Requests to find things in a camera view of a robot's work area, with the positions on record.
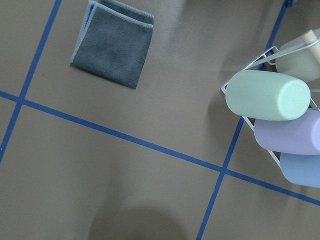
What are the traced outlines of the grey folded cloth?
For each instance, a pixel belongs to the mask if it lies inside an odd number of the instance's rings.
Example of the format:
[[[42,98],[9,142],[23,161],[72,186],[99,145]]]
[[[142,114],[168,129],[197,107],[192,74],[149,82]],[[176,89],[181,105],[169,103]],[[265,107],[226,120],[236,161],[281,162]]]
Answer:
[[[136,89],[150,47],[154,16],[118,0],[90,0],[70,62]]]

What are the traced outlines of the green plastic cup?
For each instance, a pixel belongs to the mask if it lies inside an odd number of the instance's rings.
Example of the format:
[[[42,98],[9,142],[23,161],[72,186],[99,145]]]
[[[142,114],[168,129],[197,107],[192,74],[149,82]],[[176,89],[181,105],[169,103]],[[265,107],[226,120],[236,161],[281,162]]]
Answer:
[[[262,70],[242,70],[228,82],[225,100],[239,115],[268,121],[302,116],[311,101],[308,85],[295,77]]]

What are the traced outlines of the purple plastic cup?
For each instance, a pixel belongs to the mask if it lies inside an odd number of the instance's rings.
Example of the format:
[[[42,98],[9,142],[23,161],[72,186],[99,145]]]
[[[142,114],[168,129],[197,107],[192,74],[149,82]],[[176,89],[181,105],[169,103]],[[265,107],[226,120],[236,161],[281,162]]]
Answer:
[[[309,108],[294,120],[256,119],[253,127],[257,143],[264,149],[295,155],[320,154],[320,111]]]

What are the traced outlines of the blue plastic cup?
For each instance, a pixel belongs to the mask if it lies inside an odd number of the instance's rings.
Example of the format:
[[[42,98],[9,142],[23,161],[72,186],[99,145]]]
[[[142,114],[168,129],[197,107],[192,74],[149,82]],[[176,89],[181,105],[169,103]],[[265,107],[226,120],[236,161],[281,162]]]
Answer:
[[[282,153],[280,169],[291,183],[307,187],[320,187],[320,156]]]

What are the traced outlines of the beige plastic cup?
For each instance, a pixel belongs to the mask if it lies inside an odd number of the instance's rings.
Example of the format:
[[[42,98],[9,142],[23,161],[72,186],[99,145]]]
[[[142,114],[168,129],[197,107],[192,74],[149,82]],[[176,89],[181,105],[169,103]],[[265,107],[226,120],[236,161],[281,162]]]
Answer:
[[[306,83],[320,78],[320,42],[275,59],[278,73],[298,78]]]

